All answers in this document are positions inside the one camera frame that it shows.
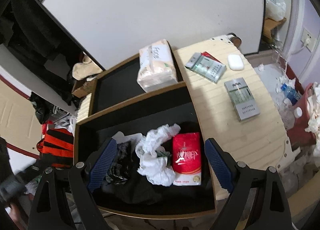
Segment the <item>red and black bag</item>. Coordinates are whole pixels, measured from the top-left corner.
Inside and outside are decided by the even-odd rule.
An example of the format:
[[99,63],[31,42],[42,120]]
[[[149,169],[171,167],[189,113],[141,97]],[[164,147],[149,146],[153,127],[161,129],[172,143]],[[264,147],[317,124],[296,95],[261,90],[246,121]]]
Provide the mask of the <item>red and black bag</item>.
[[73,135],[68,130],[49,129],[37,143],[40,160],[53,167],[64,168],[73,165]]

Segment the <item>electrical outlet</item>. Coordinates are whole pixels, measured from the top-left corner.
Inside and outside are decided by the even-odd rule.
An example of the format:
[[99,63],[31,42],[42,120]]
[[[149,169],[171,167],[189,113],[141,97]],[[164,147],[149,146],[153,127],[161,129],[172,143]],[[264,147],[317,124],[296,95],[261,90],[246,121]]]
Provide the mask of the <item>electrical outlet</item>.
[[306,28],[304,28],[301,41],[304,43],[307,38],[310,39],[310,43],[307,45],[307,48],[312,52],[316,45],[316,38]]

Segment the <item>blue bottle cap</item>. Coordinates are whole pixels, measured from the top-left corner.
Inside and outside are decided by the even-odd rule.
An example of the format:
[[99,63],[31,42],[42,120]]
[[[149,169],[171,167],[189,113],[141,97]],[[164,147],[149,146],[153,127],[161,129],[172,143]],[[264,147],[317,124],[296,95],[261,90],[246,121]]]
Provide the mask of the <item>blue bottle cap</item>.
[[282,90],[282,91],[285,91],[286,88],[287,88],[287,84],[284,83],[284,84],[281,86],[281,90]]

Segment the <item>silver cigarette pack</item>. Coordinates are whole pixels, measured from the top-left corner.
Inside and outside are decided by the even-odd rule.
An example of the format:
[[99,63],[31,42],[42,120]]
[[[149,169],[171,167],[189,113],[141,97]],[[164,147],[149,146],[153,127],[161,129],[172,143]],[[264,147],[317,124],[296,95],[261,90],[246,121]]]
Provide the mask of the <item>silver cigarette pack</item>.
[[207,52],[194,53],[185,67],[214,83],[218,82],[227,69],[226,65]]
[[237,78],[224,83],[239,121],[260,114],[255,99],[243,78]]

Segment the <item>plastic bag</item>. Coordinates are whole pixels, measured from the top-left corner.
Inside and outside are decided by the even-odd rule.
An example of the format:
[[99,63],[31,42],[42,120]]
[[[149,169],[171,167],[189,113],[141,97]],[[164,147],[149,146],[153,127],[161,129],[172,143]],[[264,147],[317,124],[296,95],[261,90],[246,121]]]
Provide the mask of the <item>plastic bag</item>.
[[138,173],[147,176],[154,185],[170,186],[175,179],[175,172],[167,166],[168,157],[162,156],[165,149],[161,146],[180,131],[180,126],[163,125],[156,130],[150,130],[136,146],[136,154],[140,158]]
[[178,83],[169,44],[160,40],[139,50],[137,83],[150,92]]
[[106,174],[106,181],[114,185],[126,183],[130,178],[131,168],[131,143],[128,141],[117,144],[117,153]]
[[284,0],[266,0],[266,17],[276,22],[284,18],[286,4]]

